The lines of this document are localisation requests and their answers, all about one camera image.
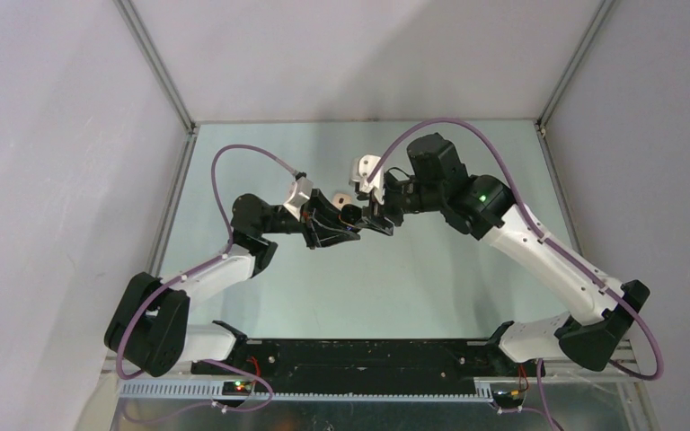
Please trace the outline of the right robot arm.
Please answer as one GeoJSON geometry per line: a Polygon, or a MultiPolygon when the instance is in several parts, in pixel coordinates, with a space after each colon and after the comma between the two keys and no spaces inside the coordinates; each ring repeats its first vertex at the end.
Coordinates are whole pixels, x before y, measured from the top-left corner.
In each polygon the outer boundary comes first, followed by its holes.
{"type": "Polygon", "coordinates": [[[452,142],[435,133],[408,148],[413,173],[398,180],[368,154],[354,160],[350,182],[369,203],[361,224],[392,234],[408,214],[439,212],[459,233],[503,252],[539,279],[566,307],[551,319],[503,324],[486,352],[488,367],[512,374],[533,359],[570,359],[600,372],[650,295],[642,282],[622,283],[591,266],[515,200],[501,180],[468,173],[452,142]]]}

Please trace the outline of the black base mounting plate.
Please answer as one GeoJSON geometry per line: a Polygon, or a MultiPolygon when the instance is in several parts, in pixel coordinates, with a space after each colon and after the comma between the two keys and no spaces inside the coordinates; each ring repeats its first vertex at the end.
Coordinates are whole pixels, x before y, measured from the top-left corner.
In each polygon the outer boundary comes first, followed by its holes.
{"type": "Polygon", "coordinates": [[[536,373],[482,339],[247,339],[224,362],[287,395],[473,395],[479,378],[536,373]]]}

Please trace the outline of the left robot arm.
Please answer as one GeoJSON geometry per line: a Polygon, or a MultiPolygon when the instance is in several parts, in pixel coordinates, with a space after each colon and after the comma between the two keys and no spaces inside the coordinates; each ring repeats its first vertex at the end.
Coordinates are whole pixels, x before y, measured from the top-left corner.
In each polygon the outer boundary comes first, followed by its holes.
{"type": "Polygon", "coordinates": [[[238,334],[217,323],[189,325],[192,312],[228,287],[259,275],[274,257],[267,233],[299,233],[309,249],[359,238],[361,207],[336,207],[314,189],[299,209],[270,205],[253,194],[234,201],[231,239],[225,251],[169,281],[146,272],[133,276],[106,329],[103,342],[119,360],[153,377],[181,362],[213,360],[227,374],[241,372],[247,348],[238,334]]]}

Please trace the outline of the aluminium frame post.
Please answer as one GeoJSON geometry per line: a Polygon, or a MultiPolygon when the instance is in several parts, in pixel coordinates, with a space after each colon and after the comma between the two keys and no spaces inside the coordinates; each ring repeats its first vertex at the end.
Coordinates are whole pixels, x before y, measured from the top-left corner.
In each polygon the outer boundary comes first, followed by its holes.
{"type": "Polygon", "coordinates": [[[568,185],[567,169],[559,157],[558,134],[553,131],[553,124],[576,77],[579,76],[606,26],[611,22],[619,4],[619,1],[592,1],[590,3],[592,9],[589,13],[583,14],[581,25],[568,38],[569,55],[534,120],[541,152],[566,225],[569,244],[577,251],[582,251],[583,248],[579,222],[576,219],[575,199],[568,185]]]}
{"type": "Polygon", "coordinates": [[[150,67],[155,80],[164,93],[165,99],[173,108],[182,128],[187,134],[192,134],[196,127],[195,120],[189,114],[176,82],[173,80],[135,3],[130,0],[114,0],[113,3],[118,8],[123,22],[128,27],[133,40],[150,67]]]}

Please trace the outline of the black earbud charging case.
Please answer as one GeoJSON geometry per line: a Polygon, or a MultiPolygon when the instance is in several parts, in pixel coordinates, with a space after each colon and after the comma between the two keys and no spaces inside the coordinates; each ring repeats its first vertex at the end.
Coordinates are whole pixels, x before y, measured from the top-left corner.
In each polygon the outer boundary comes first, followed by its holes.
{"type": "Polygon", "coordinates": [[[349,229],[359,230],[362,228],[362,208],[352,204],[344,205],[341,208],[339,220],[349,229]]]}

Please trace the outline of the right aluminium frame post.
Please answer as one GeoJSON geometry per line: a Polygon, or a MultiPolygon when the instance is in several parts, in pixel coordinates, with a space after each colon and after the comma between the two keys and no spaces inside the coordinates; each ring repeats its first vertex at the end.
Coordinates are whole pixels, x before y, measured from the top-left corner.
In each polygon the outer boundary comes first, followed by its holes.
{"type": "Polygon", "coordinates": [[[553,131],[553,124],[576,77],[579,76],[606,26],[611,22],[619,4],[619,1],[592,1],[590,3],[592,9],[589,13],[583,14],[581,25],[568,38],[569,55],[534,120],[541,152],[566,225],[569,244],[577,251],[582,251],[583,248],[579,222],[576,219],[575,199],[568,185],[567,169],[559,157],[558,134],[553,131]]]}

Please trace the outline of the left aluminium frame post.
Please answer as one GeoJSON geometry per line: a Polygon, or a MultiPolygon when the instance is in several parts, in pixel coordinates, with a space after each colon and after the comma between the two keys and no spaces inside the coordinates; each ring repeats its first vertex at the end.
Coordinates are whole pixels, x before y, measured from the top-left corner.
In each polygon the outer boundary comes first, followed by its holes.
{"type": "Polygon", "coordinates": [[[150,67],[155,80],[164,93],[165,99],[173,108],[182,128],[187,134],[192,134],[196,127],[195,120],[189,114],[176,82],[173,80],[135,3],[130,0],[114,0],[113,3],[118,8],[123,22],[128,27],[133,40],[150,67]]]}

